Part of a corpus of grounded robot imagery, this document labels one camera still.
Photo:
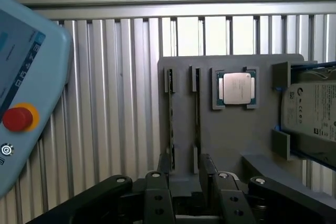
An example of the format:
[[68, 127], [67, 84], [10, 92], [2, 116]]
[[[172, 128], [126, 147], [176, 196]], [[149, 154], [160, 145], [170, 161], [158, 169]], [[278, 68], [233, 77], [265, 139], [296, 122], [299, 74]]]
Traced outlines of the green RAM stick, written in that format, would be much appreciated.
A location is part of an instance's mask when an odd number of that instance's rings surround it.
[[169, 81], [169, 120], [170, 120], [170, 160], [171, 170], [175, 169], [174, 126], [173, 126], [173, 70], [168, 70]]

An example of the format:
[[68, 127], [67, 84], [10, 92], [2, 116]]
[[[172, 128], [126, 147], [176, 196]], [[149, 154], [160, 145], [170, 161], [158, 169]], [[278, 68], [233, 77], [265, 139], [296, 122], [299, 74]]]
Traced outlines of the grey parts rack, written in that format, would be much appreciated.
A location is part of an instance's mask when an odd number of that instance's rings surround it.
[[[173, 70], [175, 169], [169, 172], [176, 195], [191, 191], [199, 175], [198, 157], [208, 154], [219, 172], [244, 182], [263, 176], [336, 208], [336, 200], [298, 180], [310, 159], [336, 171], [336, 142], [281, 129], [281, 105], [296, 70], [336, 67], [300, 54], [164, 57], [157, 64], [161, 152], [170, 158], [169, 81]], [[255, 105], [216, 103], [216, 72], [255, 70]]]

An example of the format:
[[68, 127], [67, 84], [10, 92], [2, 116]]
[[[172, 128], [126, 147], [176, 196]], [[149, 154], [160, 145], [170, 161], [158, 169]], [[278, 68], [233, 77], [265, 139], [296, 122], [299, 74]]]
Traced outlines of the silver CPU chip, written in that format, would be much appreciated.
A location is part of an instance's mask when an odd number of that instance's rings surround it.
[[243, 72], [217, 71], [217, 105], [255, 105], [257, 102], [256, 81], [255, 70]]

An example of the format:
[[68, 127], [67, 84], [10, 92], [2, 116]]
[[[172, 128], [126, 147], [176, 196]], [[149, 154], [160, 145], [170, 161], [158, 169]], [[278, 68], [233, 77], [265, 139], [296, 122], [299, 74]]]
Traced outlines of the silver hard disk drive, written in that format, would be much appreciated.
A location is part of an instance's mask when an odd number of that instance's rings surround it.
[[281, 129], [336, 142], [336, 67], [292, 73], [282, 96]]

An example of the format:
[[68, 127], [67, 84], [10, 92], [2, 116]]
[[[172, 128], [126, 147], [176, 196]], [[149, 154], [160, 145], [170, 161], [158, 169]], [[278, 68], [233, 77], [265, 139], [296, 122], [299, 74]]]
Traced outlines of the light blue teach pendant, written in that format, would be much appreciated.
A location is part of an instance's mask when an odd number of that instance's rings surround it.
[[0, 0], [0, 198], [17, 181], [68, 82], [72, 43], [65, 28]]

